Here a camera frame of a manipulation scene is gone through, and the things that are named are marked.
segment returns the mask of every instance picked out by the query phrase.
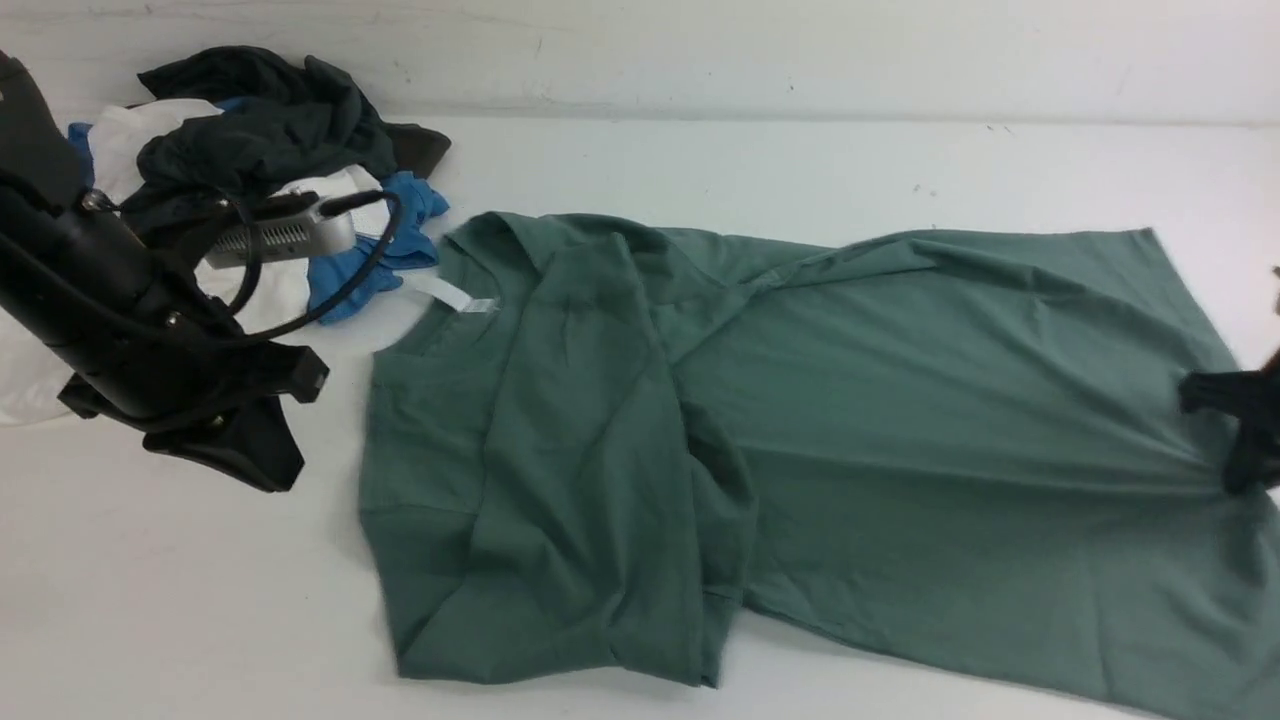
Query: green t-shirt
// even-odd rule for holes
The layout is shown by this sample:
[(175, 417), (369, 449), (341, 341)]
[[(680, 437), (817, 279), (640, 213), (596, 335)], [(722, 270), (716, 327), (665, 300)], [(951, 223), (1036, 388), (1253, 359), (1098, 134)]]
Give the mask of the green t-shirt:
[(1280, 524), (1149, 231), (840, 250), (489, 214), (379, 352), (361, 519), (399, 670), (714, 685), (739, 607), (1185, 720), (1280, 712)]

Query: blue cloth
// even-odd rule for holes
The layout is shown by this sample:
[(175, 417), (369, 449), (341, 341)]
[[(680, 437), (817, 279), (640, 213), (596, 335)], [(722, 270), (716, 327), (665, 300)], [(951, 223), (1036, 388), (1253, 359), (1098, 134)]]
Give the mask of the blue cloth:
[(84, 187), (93, 187), (93, 154), (88, 151), (88, 129), (92, 123), (72, 123), (67, 126), (67, 142), (76, 149), (81, 160), (81, 179)]
[(239, 108), (243, 104), (244, 104), (243, 97), (228, 97), (227, 100), (220, 100), (218, 102), (214, 102), (214, 108), (218, 108), (224, 113), (230, 113), (232, 110)]
[[(337, 307), (320, 318), (321, 325), (329, 325), (360, 313), (379, 292), (396, 290), (403, 284), (394, 270), (430, 268), (438, 263), (435, 245), (422, 234), (422, 223), (428, 218), (443, 215), (449, 204), (439, 192), (431, 190), (426, 181), (413, 177), (413, 173), (396, 173), (383, 182), (383, 188), (394, 192), (401, 200), (401, 222), (396, 229), (396, 240), (378, 261), (369, 278), (360, 283)], [(378, 238), (360, 236), (356, 246), (338, 255), (312, 258), (307, 266), (307, 282), (311, 284), (308, 307), (333, 296), (347, 279), (356, 274), (365, 259), (378, 245)]]

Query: white fabric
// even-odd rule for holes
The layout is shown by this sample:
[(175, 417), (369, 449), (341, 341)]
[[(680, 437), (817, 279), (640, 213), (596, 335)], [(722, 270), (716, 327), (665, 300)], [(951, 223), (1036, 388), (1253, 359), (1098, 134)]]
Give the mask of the white fabric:
[(120, 204), (142, 187), (138, 152), (152, 138), (182, 127), (183, 120), (218, 115), (205, 100), (159, 100), (138, 108), (109, 105), (88, 131), (93, 186)]

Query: black cable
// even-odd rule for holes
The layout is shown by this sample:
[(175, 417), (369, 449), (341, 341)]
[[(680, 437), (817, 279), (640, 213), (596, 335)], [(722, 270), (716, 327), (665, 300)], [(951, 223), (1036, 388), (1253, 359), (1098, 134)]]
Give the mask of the black cable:
[(41, 263), (38, 259), (36, 259), (33, 255), (31, 255), (31, 252), (28, 252), (26, 247), (4, 237), (4, 234), (0, 234), (0, 240), (8, 241), (12, 245), (13, 250), (17, 251), (17, 254), (23, 259), (23, 261), (26, 261), (31, 266), (32, 270), (47, 277), (54, 284), (59, 287), (59, 290), (65, 292), (69, 297), (72, 297), (81, 305), (84, 305), (86, 307), (96, 313), (99, 316), (101, 316), (104, 320), (115, 325), (118, 329), (136, 334), (143, 340), (151, 340), (155, 342), (164, 342), (169, 345), (178, 345), (183, 347), (202, 346), (216, 350), (233, 350), (239, 347), (252, 347), (255, 345), (275, 340), (278, 337), (289, 334), (293, 331), (306, 327), (308, 323), (323, 318), (326, 313), (337, 307), (339, 302), (346, 300), (347, 296), (355, 292), (356, 288), (360, 287), (369, 278), (370, 273), (374, 272), (374, 268), (378, 266), (379, 260), (381, 260), (383, 255), (387, 254), (387, 249), (390, 246), (392, 240), (396, 238), (396, 231), (399, 228), (399, 219), (403, 205), (401, 204), (399, 196), (397, 196), (393, 192), (376, 192), (376, 193), (369, 192), (364, 195), (367, 197), (367, 200), (361, 202), (360, 206), (369, 205), (370, 202), (374, 202), (376, 200), (385, 200), (390, 204), (392, 211), (390, 211), (390, 220), (388, 220), (387, 223), (387, 228), (383, 229), (381, 237), (378, 238), (378, 242), (374, 245), (374, 250), (369, 254), (369, 258), (365, 259), (365, 263), (360, 266), (360, 269), (356, 270), (356, 274), (351, 275), (351, 278), (348, 278), (347, 282), (344, 282), (342, 287), (339, 287), (338, 291), (334, 292), (328, 300), (325, 300), (320, 305), (316, 305), (307, 313), (303, 313), (301, 316), (294, 318), (293, 320), (289, 320), (280, 325), (276, 325), (271, 329), (237, 338), (216, 338), (216, 337), (178, 338), (174, 337), (172, 333), (168, 333), (159, 328), (147, 325), (145, 323), (140, 323), (133, 318), (122, 315), (115, 310), (108, 307), (97, 299), (86, 295), (84, 291), (72, 284), (67, 278), (46, 268), (45, 264)]
[(262, 237), (262, 227), (257, 224), (244, 205), (227, 199), (233, 208), (236, 208), (236, 214), (239, 215), (241, 223), (248, 228), (248, 259), (244, 264), (244, 277), (241, 279), (239, 290), (236, 291), (236, 297), (228, 304), (227, 309), (230, 310), (232, 315), (238, 315), (241, 310), (248, 305), (253, 292), (257, 291), (257, 283), (262, 279), (262, 256), (266, 254), (266, 238)]

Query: bolt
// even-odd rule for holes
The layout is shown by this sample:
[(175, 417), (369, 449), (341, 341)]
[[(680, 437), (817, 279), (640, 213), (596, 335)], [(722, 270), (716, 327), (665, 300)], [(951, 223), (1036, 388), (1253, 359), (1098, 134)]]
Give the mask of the bolt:
[(106, 197), (106, 193), (102, 192), (101, 190), (90, 190), (88, 192), (84, 193), (84, 197), (81, 199), (81, 208), (88, 210), (90, 213), (96, 213), (99, 210), (108, 208), (109, 205), (110, 200)]

